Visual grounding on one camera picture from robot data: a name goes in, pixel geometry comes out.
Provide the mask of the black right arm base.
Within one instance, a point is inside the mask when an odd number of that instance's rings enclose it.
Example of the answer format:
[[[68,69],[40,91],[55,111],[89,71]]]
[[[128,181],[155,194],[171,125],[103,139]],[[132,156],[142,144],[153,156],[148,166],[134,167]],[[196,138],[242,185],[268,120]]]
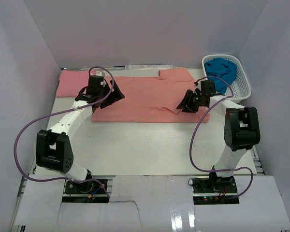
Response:
[[[239,204],[236,182],[218,183],[214,186],[209,178],[191,177],[188,185],[192,187],[194,205]]]

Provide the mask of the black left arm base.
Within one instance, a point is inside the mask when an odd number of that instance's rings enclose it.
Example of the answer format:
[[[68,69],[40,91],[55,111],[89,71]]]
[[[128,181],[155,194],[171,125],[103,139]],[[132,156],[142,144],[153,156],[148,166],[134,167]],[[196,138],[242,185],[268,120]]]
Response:
[[[74,183],[67,181],[64,187],[62,202],[63,203],[108,203],[109,197],[106,190],[109,186],[109,180],[98,178],[101,184],[92,181],[88,183]]]

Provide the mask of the salmon orange t shirt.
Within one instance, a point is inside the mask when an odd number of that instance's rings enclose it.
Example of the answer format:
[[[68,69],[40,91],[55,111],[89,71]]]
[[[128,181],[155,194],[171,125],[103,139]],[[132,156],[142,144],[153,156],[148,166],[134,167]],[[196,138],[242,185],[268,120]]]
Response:
[[[196,113],[177,109],[186,91],[194,88],[195,80],[186,68],[160,70],[154,77],[116,76],[115,81],[125,98],[97,109],[93,122],[206,123],[210,119],[202,117],[205,107]]]

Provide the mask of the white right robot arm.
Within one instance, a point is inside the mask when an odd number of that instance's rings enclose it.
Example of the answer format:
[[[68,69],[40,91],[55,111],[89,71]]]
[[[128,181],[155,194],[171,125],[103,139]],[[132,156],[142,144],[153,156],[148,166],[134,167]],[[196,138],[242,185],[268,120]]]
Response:
[[[183,113],[197,113],[200,107],[206,107],[205,115],[211,110],[224,117],[224,150],[218,162],[210,169],[199,168],[209,174],[207,185],[213,191],[226,191],[234,180],[233,174],[242,156],[261,140],[258,112],[255,107],[244,107],[216,91],[213,80],[201,78],[194,83],[200,88],[187,90],[177,106]]]

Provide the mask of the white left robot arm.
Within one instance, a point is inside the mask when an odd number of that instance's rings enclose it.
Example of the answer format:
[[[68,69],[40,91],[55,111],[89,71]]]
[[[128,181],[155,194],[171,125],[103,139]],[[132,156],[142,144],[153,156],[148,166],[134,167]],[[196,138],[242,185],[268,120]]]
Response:
[[[49,130],[37,134],[36,164],[39,167],[57,172],[73,181],[89,179],[89,170],[74,161],[71,140],[84,121],[96,109],[103,109],[124,99],[115,80],[108,85],[103,76],[91,75],[88,85],[82,88],[74,99],[71,111]]]

